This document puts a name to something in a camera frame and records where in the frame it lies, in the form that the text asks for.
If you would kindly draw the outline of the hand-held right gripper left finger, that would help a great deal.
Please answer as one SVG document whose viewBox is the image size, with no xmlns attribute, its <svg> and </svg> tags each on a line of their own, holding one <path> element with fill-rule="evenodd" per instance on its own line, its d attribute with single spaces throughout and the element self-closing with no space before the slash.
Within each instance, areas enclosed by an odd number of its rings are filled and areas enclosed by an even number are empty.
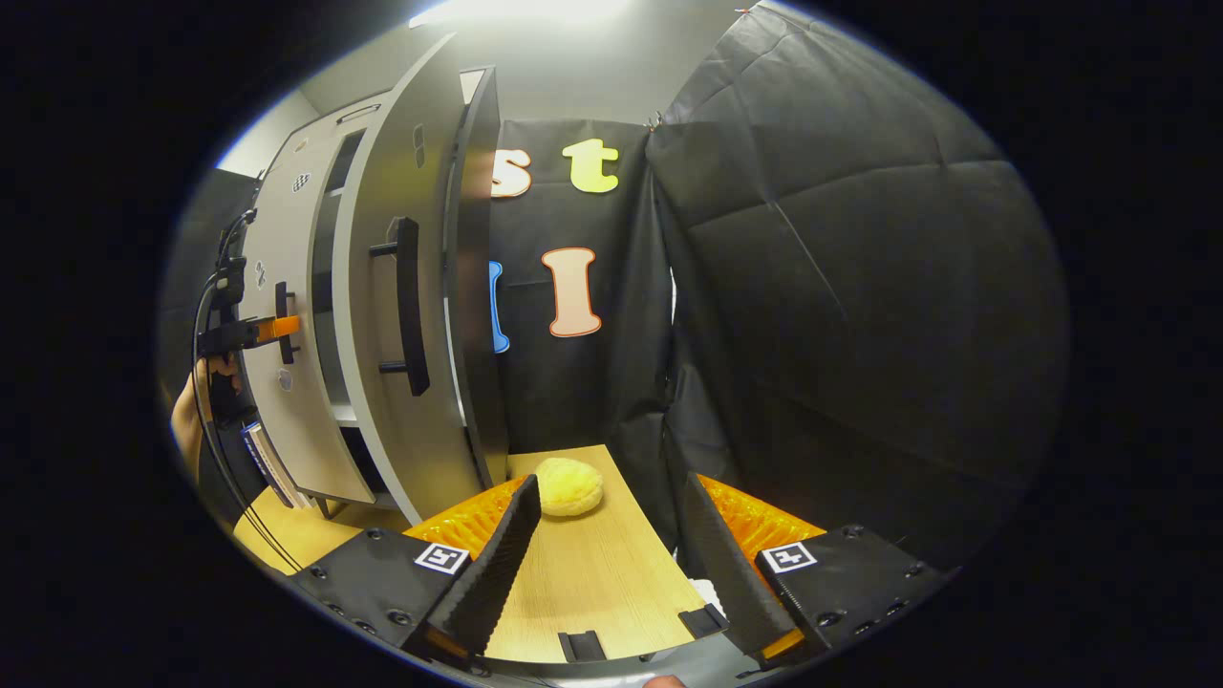
<svg viewBox="0 0 1223 688">
<path fill-rule="evenodd" d="M 364 528 L 289 580 L 388 646 L 470 660 L 501 621 L 541 514 L 537 478 L 520 477 L 410 534 Z"/>
</svg>

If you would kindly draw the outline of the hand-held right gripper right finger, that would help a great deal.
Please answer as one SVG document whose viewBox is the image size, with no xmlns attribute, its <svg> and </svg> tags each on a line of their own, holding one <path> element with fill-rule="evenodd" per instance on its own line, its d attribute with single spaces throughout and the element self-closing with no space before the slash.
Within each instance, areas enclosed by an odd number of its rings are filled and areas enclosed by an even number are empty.
<svg viewBox="0 0 1223 688">
<path fill-rule="evenodd" d="M 934 596 L 943 569 L 859 524 L 822 528 L 690 473 L 684 519 L 718 631 L 759 668 L 841 653 Z"/>
</svg>

